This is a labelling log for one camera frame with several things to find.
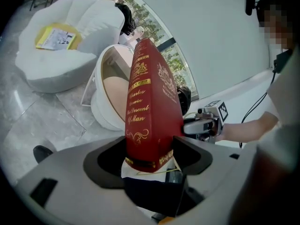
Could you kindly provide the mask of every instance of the red book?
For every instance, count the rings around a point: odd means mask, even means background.
[[[173,136],[182,136],[183,117],[173,75],[150,39],[135,47],[127,107],[125,161],[153,173],[173,156]]]

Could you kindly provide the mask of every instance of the person's arm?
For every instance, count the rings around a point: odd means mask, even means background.
[[[277,124],[278,118],[269,112],[265,112],[259,119],[250,122],[230,124],[223,126],[222,133],[217,136],[217,142],[228,140],[239,143],[247,143],[259,140],[262,135],[270,131]]]

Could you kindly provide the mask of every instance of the black hair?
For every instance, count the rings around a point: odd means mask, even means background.
[[[259,25],[264,27],[264,11],[269,10],[274,0],[259,0],[256,5],[256,14]]]
[[[129,35],[137,27],[135,21],[132,18],[131,11],[130,11],[129,7],[125,4],[120,4],[120,3],[116,2],[115,7],[120,9],[120,11],[123,13],[123,15],[125,17],[125,22],[124,22],[123,28],[121,30],[121,34],[125,33],[126,35]]]

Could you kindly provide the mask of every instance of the robotic arm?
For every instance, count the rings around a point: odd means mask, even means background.
[[[184,119],[183,132],[187,137],[215,143],[227,117],[225,103],[221,100],[213,101],[199,108],[194,118]]]

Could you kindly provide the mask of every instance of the window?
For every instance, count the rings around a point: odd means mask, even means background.
[[[136,24],[144,28],[142,38],[150,38],[156,46],[173,38],[163,22],[143,1],[122,0],[121,3],[129,7]],[[161,53],[169,65],[177,85],[188,86],[192,92],[192,101],[198,99],[192,74],[176,41],[173,39],[173,42]]]

